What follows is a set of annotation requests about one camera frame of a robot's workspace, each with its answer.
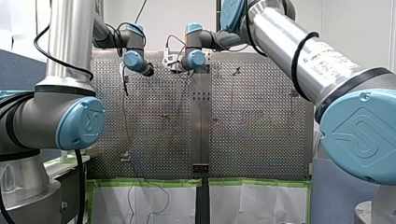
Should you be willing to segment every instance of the cable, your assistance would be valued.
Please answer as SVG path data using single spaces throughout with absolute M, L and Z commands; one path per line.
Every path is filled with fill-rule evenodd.
M 52 57 L 49 53 L 47 53 L 46 51 L 44 51 L 42 48 L 40 48 L 40 46 L 38 46 L 38 44 L 37 44 L 38 40 L 39 40 L 39 39 L 41 38 L 41 36 L 42 36 L 44 33 L 46 33 L 49 29 L 50 29 L 50 26 L 48 25 L 40 34 L 38 34 L 38 36 L 35 37 L 35 40 L 34 40 L 35 48 L 36 48 L 38 51 L 40 51 L 40 53 L 44 54 L 44 56 L 46 56 L 48 59 L 53 60 L 53 61 L 56 62 L 56 63 L 59 63 L 59 64 L 65 66 L 65 67 L 68 67 L 68 68 L 72 68 L 72 69 L 78 70 L 78 71 L 80 71 L 80 72 L 82 72 L 82 73 L 88 74 L 88 75 L 90 76 L 90 81 L 92 81 L 92 80 L 93 80 L 93 73 L 92 73 L 92 72 L 90 72 L 90 71 L 88 71 L 88 70 L 86 70 L 86 69 L 84 69 L 84 68 L 76 67 L 76 66 L 74 66 L 74 65 L 72 65 L 72 64 L 70 64 L 70 63 L 65 63 L 65 62 L 63 62 L 63 61 L 61 61 L 61 60 L 59 60 L 59 59 L 56 59 L 56 58 Z
M 174 39 L 178 40 L 178 42 L 180 42 L 181 44 L 183 44 L 184 46 L 186 45 L 186 43 L 184 43 L 184 41 L 182 41 L 180 38 L 178 38 L 175 35 L 169 35 L 168 39 L 166 40 L 166 47 L 168 47 L 167 45 L 169 44 L 169 40 L 171 39 L 171 37 L 173 37 Z
M 161 211 L 148 213 L 148 220 L 147 220 L 146 224 L 149 224 L 149 219 L 151 218 L 151 215 L 160 214 L 160 213 L 164 212 L 166 210 L 166 208 L 168 208 L 169 202 L 170 202 L 170 196 L 169 196 L 169 193 L 165 189 L 163 189 L 163 187 L 161 187 L 160 185 L 150 183 L 146 179 L 145 179 L 145 182 L 149 183 L 150 185 L 154 185 L 154 186 L 158 187 L 162 192 L 164 192 L 166 194 L 166 197 L 167 197 L 166 205 Z
M 131 193 L 131 190 L 132 190 L 132 188 L 134 187 L 134 183 L 132 184 L 132 186 L 128 189 L 128 205 L 129 205 L 129 208 L 131 209 L 131 212 L 132 212 L 132 215 L 131 215 L 131 218 L 129 219 L 129 224 L 132 224 L 132 220 L 133 220 L 133 218 L 134 218 L 134 209 L 132 208 L 132 205 L 131 205 L 131 198 L 129 197 L 129 194 Z
M 85 174 L 84 164 L 82 163 L 82 156 L 79 150 L 75 150 L 76 159 L 78 165 L 78 183 L 79 183 L 79 208 L 77 216 L 77 224 L 82 224 L 84 220 L 84 208 L 85 208 Z
M 113 30 L 113 35 L 112 35 L 113 42 L 114 42 L 114 45 L 116 46 L 116 50 L 117 50 L 117 53 L 119 54 L 119 57 L 122 57 L 122 54 L 123 54 L 123 47 L 122 47 L 123 46 L 123 39 L 122 39 L 122 35 L 121 35 L 120 30 L 119 29 L 115 29 L 113 26 L 111 26 L 110 24 L 107 24 L 107 23 L 106 23 L 106 26 L 108 28 L 110 28 L 111 30 Z
M 248 36 L 248 40 L 250 41 L 250 45 L 251 45 L 251 47 L 254 48 L 254 50 L 256 50 L 256 52 L 258 54 L 260 54 L 261 56 L 267 57 L 267 55 L 264 52 L 262 52 L 261 50 L 259 50 L 256 47 L 256 44 L 253 41 L 253 37 L 251 36 L 250 25 L 249 25 L 250 18 L 248 17 L 248 0 L 245 0 L 245 12 L 246 12 L 245 22 L 246 22 L 246 26 L 247 26 L 247 36 Z
M 308 97 L 306 97 L 305 93 L 300 87 L 300 84 L 298 83 L 297 65 L 298 65 L 298 58 L 300 57 L 300 53 L 305 45 L 305 42 L 313 37 L 319 37 L 319 34 L 317 32 L 309 33 L 297 46 L 297 50 L 295 51 L 294 57 L 291 61 L 291 81 L 293 82 L 294 89 L 296 89 L 297 92 L 308 102 L 310 102 L 310 100 L 308 99 Z
M 145 0 L 145 2 L 143 3 L 143 6 L 140 8 L 139 14 L 137 14 L 137 17 L 136 17 L 136 20 L 134 21 L 134 23 L 137 23 L 139 21 L 140 14 L 142 14 L 142 11 L 145 8 L 147 1 L 148 0 Z

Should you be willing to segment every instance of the white paper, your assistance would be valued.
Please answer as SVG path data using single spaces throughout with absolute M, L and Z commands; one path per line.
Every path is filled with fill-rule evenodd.
M 0 0 L 0 31 L 11 32 L 8 0 Z
M 35 1 L 8 0 L 13 35 L 36 35 Z
M 306 188 L 213 186 L 210 187 L 211 223 L 305 223 L 306 194 Z
M 0 49 L 12 50 L 12 33 L 0 31 Z
M 166 206 L 167 196 L 158 188 L 132 187 L 97 188 L 92 199 L 92 223 L 130 223 L 132 215 L 128 197 L 134 210 L 133 224 L 147 223 L 151 212 Z M 196 188 L 164 189 L 169 204 L 160 214 L 151 214 L 149 224 L 194 224 Z

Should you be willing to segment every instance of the blue joint cap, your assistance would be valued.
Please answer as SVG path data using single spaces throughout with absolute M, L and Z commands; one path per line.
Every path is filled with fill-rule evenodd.
M 245 0 L 225 0 L 220 15 L 221 29 L 236 33 L 245 8 Z
M 127 50 L 123 61 L 125 66 L 131 71 L 141 72 L 143 70 L 144 60 L 142 56 L 134 50 Z
M 187 25 L 186 27 L 186 35 L 189 35 L 191 33 L 197 32 L 197 31 L 202 31 L 204 27 L 202 26 L 201 23 L 198 22 L 192 22 Z
M 90 147 L 105 127 L 105 110 L 100 100 L 84 97 L 64 113 L 55 134 L 55 142 L 61 150 Z
M 132 23 L 132 25 L 129 25 L 128 24 L 128 26 L 126 27 L 126 29 L 127 30 L 129 30 L 129 31 L 131 31 L 131 32 L 134 32 L 135 34 L 137 34 L 137 35 L 140 35 L 140 36 L 145 36 L 144 35 L 144 33 L 145 33 L 145 28 L 142 26 L 142 25 L 138 25 L 138 24 L 133 24 Z
M 396 91 L 353 91 L 323 114 L 321 141 L 347 173 L 377 184 L 396 185 Z
M 205 54 L 199 49 L 190 52 L 187 59 L 189 68 L 191 69 L 202 67 L 206 61 Z

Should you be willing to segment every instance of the label sticker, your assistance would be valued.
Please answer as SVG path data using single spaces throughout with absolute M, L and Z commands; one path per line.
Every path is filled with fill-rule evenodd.
M 304 67 L 309 68 L 317 76 L 324 79 L 336 79 L 339 76 L 350 77 L 350 70 L 359 66 L 336 51 L 326 43 L 317 43 L 318 50 L 301 59 Z

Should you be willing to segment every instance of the diamond plate wall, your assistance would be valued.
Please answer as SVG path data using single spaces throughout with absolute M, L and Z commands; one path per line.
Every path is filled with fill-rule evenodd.
M 209 175 L 307 178 L 313 106 L 293 96 L 291 81 L 259 55 L 212 60 Z
M 94 147 L 89 178 L 136 173 L 153 178 L 191 177 L 190 82 L 168 73 L 161 65 L 162 56 L 146 54 L 156 67 L 154 77 L 125 69 L 130 75 L 129 96 L 125 96 L 121 58 L 112 50 L 93 52 L 92 85 L 105 104 L 106 127 Z M 125 153 L 132 161 L 120 161 Z
M 186 81 L 162 67 L 162 56 L 146 54 L 156 74 L 131 73 L 126 97 L 116 52 L 92 55 L 107 120 L 89 178 L 192 178 L 197 162 L 208 162 L 209 176 L 308 176 L 313 106 L 290 94 L 291 81 L 273 63 L 253 53 L 215 53 L 211 74 Z M 125 153 L 135 169 L 120 161 Z

